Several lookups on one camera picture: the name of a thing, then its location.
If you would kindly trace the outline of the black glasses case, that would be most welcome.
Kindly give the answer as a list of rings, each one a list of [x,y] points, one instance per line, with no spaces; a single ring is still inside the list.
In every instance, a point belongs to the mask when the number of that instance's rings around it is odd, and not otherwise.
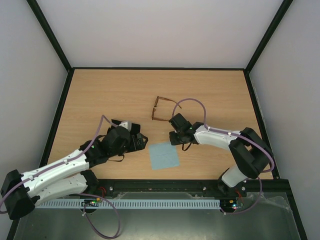
[[[117,126],[119,126],[119,124],[123,121],[121,120],[116,120],[116,119],[112,119],[111,122]],[[140,124],[137,124],[137,123],[132,123],[132,128],[131,128],[131,131],[130,131],[130,134],[131,135],[137,135],[139,134],[141,131],[141,125]]]

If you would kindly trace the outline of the blue cleaning cloth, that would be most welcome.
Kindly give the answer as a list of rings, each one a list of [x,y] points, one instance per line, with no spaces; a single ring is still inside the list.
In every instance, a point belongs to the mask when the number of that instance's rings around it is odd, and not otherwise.
[[[174,168],[180,165],[177,149],[170,142],[151,144],[148,150],[152,170]]]

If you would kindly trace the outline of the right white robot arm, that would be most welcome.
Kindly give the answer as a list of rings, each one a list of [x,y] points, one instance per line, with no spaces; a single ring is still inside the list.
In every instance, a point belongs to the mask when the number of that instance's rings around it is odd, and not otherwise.
[[[202,122],[191,124],[180,113],[168,122],[174,129],[169,132],[173,146],[210,145],[231,152],[235,165],[224,171],[217,182],[217,189],[224,196],[233,193],[240,182],[257,179],[267,165],[271,170],[275,167],[272,150],[252,128],[227,131]]]

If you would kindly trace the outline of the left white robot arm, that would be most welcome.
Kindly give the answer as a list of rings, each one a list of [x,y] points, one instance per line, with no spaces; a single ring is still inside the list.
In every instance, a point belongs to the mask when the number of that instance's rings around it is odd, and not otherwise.
[[[86,141],[69,155],[53,163],[20,173],[12,170],[0,189],[1,206],[10,220],[20,219],[36,206],[72,194],[92,194],[98,179],[91,170],[110,158],[144,150],[148,138],[123,126],[110,129]]]

